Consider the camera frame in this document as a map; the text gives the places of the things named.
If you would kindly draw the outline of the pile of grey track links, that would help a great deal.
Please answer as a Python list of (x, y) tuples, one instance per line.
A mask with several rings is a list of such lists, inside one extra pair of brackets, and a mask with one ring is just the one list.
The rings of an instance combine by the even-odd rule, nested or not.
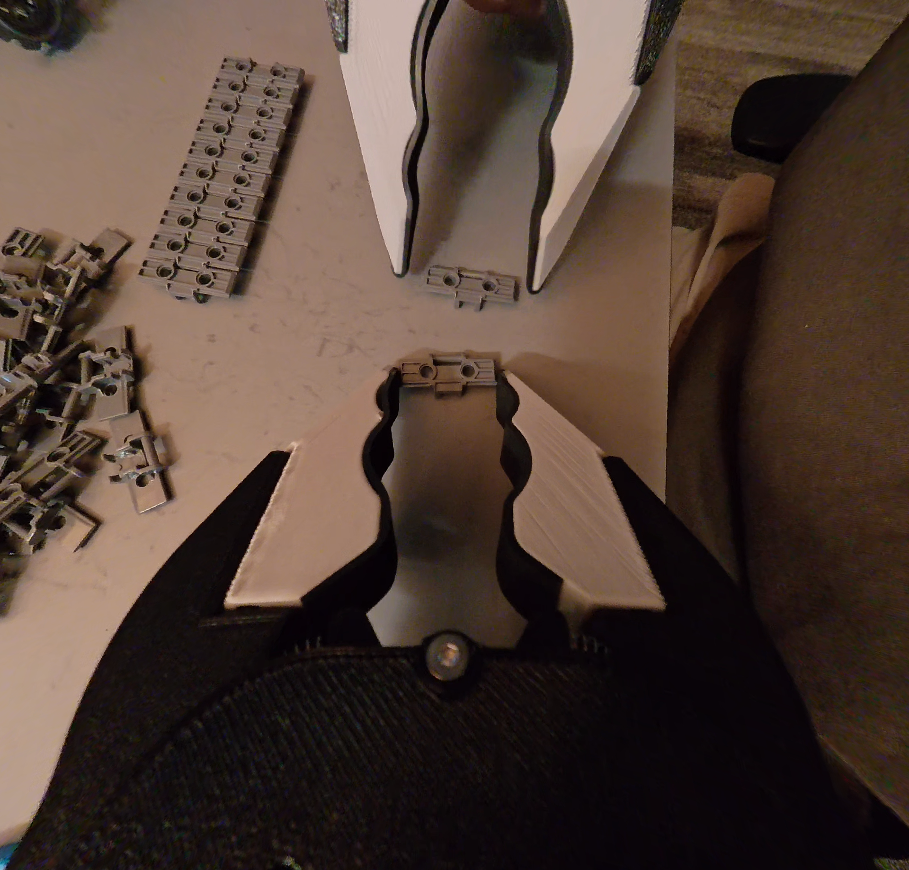
[(78, 498), (110, 472), (137, 513), (170, 502), (162, 442), (139, 407), (128, 327), (90, 335), (93, 303), (130, 248), (117, 230), (53, 244), (14, 229), (2, 240), (1, 566), (17, 580), (47, 543), (83, 548), (100, 523)]

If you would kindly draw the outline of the assembled grey track strip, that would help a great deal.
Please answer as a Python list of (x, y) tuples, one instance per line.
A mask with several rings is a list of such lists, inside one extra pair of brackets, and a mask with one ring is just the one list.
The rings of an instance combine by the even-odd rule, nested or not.
[(139, 279), (177, 301), (233, 296), (263, 225), (304, 69), (224, 57)]

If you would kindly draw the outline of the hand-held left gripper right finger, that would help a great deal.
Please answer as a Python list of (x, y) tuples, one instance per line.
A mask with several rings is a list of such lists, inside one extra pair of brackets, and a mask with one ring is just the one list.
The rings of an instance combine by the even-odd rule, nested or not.
[(602, 449), (513, 373), (498, 379), (495, 413), (511, 485), (496, 549), (507, 602), (569, 627), (605, 610), (664, 612)]

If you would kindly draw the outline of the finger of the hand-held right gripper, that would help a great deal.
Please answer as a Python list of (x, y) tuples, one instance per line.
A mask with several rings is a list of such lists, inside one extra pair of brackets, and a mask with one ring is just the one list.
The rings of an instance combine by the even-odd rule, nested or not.
[(568, 244), (640, 94), (635, 68), (651, 0), (547, 0), (553, 96), (538, 138), (527, 289), (538, 294)]
[(426, 65), (449, 0), (347, 0), (340, 64), (393, 273), (411, 265), (418, 162), (429, 127)]

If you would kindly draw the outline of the person's grey clothing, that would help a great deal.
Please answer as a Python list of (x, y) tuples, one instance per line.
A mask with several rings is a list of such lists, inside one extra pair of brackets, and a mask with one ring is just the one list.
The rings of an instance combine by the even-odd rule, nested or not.
[(670, 366), (666, 502), (742, 585), (858, 824), (907, 826), (907, 20)]

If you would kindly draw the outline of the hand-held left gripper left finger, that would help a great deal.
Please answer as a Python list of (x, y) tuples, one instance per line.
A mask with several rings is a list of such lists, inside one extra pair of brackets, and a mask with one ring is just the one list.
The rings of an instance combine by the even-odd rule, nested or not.
[(397, 567), (382, 478), (400, 372), (379, 371), (293, 446), (223, 600), (245, 607), (373, 608)]

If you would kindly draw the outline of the person's beige trousers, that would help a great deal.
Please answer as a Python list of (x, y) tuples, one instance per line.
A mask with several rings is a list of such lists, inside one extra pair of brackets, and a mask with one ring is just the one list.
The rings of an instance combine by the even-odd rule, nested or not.
[(734, 265), (766, 239), (775, 179), (745, 173), (725, 189), (708, 225), (674, 227), (670, 274), (669, 364)]

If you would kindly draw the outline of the single grey track link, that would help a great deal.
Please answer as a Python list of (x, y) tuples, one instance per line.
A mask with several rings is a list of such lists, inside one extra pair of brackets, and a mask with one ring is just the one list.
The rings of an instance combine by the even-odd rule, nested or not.
[(469, 306), (476, 311), (490, 305), (513, 305), (518, 295), (518, 282), (510, 275), (445, 265), (430, 266), (422, 288), (446, 296), (455, 308)]
[(387, 381), (390, 389), (428, 389), (436, 397), (461, 396), (469, 388), (497, 384), (498, 367), (493, 358), (426, 350), (404, 355), (390, 369)]

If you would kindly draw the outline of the person's black shoe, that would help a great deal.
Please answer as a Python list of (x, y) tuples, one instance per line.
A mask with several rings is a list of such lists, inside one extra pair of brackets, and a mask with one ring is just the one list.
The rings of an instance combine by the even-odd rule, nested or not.
[(850, 75), (813, 72), (752, 83), (733, 111), (733, 149), (760, 161), (783, 163), (853, 80)]

